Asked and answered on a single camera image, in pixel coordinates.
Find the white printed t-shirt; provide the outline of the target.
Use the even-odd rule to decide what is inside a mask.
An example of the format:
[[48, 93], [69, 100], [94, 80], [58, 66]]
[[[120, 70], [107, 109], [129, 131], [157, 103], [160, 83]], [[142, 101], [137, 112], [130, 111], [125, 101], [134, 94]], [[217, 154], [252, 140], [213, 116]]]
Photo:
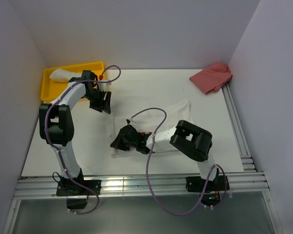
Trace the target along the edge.
[[126, 120], [130, 121], [130, 125], [140, 133], [152, 133], [161, 121], [156, 133], [155, 145], [153, 151], [155, 153], [174, 152], [177, 149], [173, 147], [169, 141], [170, 137], [176, 130], [178, 121], [185, 120], [194, 124], [193, 117], [190, 114], [190, 102], [183, 100], [174, 105], [164, 108], [165, 113], [159, 110], [147, 110], [135, 117], [112, 116], [109, 121], [113, 123], [108, 127], [109, 139], [115, 140], [120, 129], [127, 125]]

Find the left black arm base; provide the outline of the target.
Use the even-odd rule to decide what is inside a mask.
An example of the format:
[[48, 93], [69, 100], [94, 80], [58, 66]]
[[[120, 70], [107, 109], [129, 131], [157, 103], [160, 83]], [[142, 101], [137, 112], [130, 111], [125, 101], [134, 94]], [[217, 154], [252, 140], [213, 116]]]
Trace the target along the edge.
[[69, 178], [64, 178], [59, 173], [54, 172], [52, 174], [53, 180], [57, 183], [57, 197], [66, 197], [66, 207], [70, 211], [77, 210], [77, 213], [80, 213], [79, 210], [84, 209], [87, 206], [89, 196], [94, 195], [97, 198], [97, 204], [95, 205], [95, 209], [99, 204], [99, 194], [101, 191], [101, 183], [102, 181], [99, 179], [90, 179], [85, 180], [82, 170], [80, 170], [78, 176], [73, 178], [75, 181], [72, 182]]

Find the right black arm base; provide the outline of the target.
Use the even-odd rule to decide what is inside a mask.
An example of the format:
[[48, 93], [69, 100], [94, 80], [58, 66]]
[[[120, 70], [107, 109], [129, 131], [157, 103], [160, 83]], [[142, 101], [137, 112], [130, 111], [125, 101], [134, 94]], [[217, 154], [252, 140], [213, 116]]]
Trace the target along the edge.
[[[199, 176], [186, 177], [186, 190], [190, 193], [202, 193], [205, 180]], [[201, 202], [210, 207], [217, 206], [221, 202], [220, 192], [228, 192], [230, 189], [228, 178], [225, 175], [217, 175], [214, 181], [208, 180]]]

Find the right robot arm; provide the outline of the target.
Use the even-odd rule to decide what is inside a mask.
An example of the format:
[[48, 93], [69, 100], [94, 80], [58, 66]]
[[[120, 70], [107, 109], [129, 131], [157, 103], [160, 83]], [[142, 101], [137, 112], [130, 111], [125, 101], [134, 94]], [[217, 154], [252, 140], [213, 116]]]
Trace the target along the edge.
[[159, 133], [138, 132], [128, 124], [120, 129], [110, 147], [121, 151], [135, 149], [144, 155], [178, 150], [197, 162], [205, 189], [212, 190], [218, 185], [219, 170], [212, 169], [215, 162], [209, 155], [212, 134], [186, 120], [180, 120], [175, 127]]

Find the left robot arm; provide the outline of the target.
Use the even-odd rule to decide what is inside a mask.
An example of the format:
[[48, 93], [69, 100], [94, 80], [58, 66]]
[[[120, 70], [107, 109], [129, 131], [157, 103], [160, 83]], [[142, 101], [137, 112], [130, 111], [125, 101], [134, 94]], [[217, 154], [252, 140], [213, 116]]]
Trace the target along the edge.
[[39, 107], [40, 136], [53, 149], [60, 164], [59, 186], [75, 195], [83, 193], [87, 187], [72, 146], [75, 128], [71, 111], [80, 99], [85, 98], [91, 109], [110, 114], [111, 92], [105, 90], [108, 83], [103, 74], [97, 76], [84, 70], [79, 77], [69, 80], [66, 89], [55, 100]]

